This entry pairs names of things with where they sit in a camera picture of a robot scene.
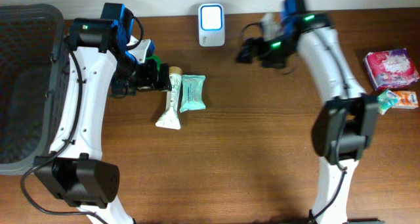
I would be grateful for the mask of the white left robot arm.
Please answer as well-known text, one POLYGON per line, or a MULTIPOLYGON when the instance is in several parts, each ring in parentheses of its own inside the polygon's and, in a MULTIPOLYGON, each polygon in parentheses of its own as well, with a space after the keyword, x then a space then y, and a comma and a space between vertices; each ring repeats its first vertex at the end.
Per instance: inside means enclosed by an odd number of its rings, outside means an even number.
POLYGON ((106 3, 99 18, 76 18, 64 44, 70 76, 63 114, 49 152, 31 172, 70 207, 93 223, 133 223, 118 196, 120 172, 102 161, 102 122, 108 98, 139 91, 170 91, 169 66, 154 42, 132 35, 138 18, 119 3, 106 3))

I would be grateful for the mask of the green lid jar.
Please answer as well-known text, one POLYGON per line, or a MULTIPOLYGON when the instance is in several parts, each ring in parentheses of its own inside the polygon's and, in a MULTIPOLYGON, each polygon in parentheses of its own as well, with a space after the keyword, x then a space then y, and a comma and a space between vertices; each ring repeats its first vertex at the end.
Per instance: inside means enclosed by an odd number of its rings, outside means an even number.
POLYGON ((157 55, 152 55, 152 56, 146 57, 146 61, 154 61, 156 63, 156 69, 157 70, 160 69, 161 59, 157 55))

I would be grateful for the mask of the orange tissue packet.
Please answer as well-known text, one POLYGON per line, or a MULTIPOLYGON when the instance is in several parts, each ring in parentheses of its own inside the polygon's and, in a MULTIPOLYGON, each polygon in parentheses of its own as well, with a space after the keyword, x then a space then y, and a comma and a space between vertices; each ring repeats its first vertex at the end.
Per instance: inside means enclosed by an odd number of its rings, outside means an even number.
POLYGON ((395 91, 394 93, 400 97, 400 101, 392 108, 416 109, 419 107, 415 91, 395 91))

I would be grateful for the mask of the mint green wipes pack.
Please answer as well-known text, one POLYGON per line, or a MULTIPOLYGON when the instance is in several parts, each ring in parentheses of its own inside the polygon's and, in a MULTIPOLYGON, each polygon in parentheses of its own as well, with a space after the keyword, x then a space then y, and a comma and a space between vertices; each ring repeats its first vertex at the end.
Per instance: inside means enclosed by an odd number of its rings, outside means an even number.
POLYGON ((190 110, 205 110, 206 105, 202 99, 205 76, 183 75, 182 76, 182 100, 180 112, 190 110))

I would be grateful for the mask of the white cream tube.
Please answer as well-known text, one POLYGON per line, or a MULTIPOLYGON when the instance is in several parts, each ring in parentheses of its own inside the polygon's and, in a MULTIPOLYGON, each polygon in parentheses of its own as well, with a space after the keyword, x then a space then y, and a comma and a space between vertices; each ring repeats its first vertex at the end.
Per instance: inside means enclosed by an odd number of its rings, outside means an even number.
POLYGON ((156 122, 156 126, 179 130, 181 126, 177 110, 180 88, 182 85, 182 69, 177 66, 170 66, 169 79, 171 82, 171 90, 167 92, 166 109, 156 122))

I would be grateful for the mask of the small green tissue packet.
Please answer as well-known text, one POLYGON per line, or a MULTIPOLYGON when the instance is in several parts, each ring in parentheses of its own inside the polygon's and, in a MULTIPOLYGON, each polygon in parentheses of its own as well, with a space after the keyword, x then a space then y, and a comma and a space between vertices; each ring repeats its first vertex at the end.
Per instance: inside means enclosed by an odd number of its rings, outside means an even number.
POLYGON ((384 115, 388 109, 400 102, 400 97, 390 89, 386 89, 377 97, 377 100, 379 113, 384 115))

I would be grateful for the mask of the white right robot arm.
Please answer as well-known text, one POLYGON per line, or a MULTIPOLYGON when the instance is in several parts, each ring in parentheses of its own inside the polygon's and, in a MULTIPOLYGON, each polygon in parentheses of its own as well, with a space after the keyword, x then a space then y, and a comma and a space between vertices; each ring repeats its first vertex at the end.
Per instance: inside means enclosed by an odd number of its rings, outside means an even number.
POLYGON ((329 16, 310 12, 305 0, 284 0, 279 23, 266 14, 256 25, 262 37, 241 37, 236 62, 251 64, 257 59, 265 68, 283 69, 287 58, 297 53, 308 66, 322 103, 311 131, 320 159, 317 195, 308 217, 296 222, 350 223, 351 181, 373 140, 377 98, 354 77, 329 16))

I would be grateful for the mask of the red purple tissue pack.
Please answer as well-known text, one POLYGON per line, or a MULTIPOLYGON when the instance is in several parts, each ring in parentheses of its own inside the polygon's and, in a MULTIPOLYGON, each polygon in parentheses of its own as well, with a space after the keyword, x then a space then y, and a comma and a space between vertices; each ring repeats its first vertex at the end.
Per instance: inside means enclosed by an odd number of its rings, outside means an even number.
POLYGON ((363 62, 376 91, 407 87, 419 81, 419 72, 406 48, 368 53, 363 62))

